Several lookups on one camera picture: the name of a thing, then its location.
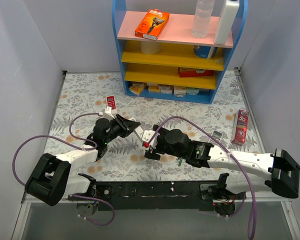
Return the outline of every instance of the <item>glass panel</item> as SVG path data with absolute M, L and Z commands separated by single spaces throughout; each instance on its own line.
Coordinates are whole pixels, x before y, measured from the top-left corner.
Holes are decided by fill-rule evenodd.
M 75 203 L 32 203 L 22 239 L 241 240 L 248 239 L 250 207 L 247 202 L 228 220 L 188 209 L 117 210 L 113 223 L 102 227 L 78 217 Z M 280 202 L 259 202 L 257 208 L 255 240 L 292 239 Z M 107 222 L 111 212 L 96 212 L 92 218 Z

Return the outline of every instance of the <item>label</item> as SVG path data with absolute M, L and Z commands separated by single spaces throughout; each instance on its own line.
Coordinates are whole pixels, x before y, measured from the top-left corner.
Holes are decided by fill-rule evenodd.
M 145 38 L 145 39 L 151 39 L 151 40 L 157 40 L 157 37 L 156 36 L 151 36 L 151 35 L 149 35 L 149 34 L 143 34 L 143 37 Z

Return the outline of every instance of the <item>table surface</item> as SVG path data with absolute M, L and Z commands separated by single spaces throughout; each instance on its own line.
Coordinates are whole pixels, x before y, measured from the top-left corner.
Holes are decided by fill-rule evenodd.
M 246 143 L 238 146 L 230 142 L 235 114 L 246 106 L 239 84 L 233 71 L 226 71 L 214 101 L 211 105 L 126 96 L 120 72 L 67 74 L 58 101 L 49 134 L 77 146 L 82 141 L 69 134 L 69 124 L 73 118 L 86 113 L 103 111 L 106 96 L 115 96 L 117 112 L 129 119 L 134 117 L 143 130 L 150 130 L 171 116 L 182 116 L 196 123 L 207 132 L 217 130 L 223 134 L 221 142 L 229 149 L 258 153 L 252 121 L 249 121 Z M 79 137 L 87 137 L 93 130 L 96 116 L 79 118 L 72 131 Z M 172 120 L 167 129 L 180 129 L 192 140 L 207 142 L 209 139 L 193 126 L 180 119 Z M 61 154 L 73 148 L 48 139 L 45 153 Z M 217 180 L 221 173 L 229 172 L 221 168 L 196 168 L 185 162 L 178 166 L 174 156 L 163 155 L 160 161 L 144 158 L 145 149 L 137 136 L 116 138 L 108 145 L 108 152 L 98 162 L 87 164 L 72 174 L 85 173 L 97 181 L 181 181 Z

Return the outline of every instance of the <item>plastic bottle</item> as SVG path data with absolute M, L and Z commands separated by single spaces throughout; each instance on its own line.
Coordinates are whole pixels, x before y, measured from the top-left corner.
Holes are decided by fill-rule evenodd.
M 203 38 L 207 35 L 215 0 L 198 0 L 195 8 L 192 35 Z

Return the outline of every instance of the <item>yellow shelf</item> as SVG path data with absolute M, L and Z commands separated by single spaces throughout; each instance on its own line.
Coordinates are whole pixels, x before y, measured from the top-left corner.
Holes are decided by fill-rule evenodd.
M 140 51 L 140 42 L 129 40 L 122 55 L 122 62 L 151 64 L 161 66 L 183 67 L 223 71 L 224 61 L 222 48 L 219 47 L 214 57 L 200 58 L 194 53 L 193 45 L 162 43 L 157 54 L 144 54 Z
M 192 87 L 200 89 L 216 89 L 216 76 L 179 77 L 178 68 L 129 63 L 125 73 L 126 81 L 173 86 Z

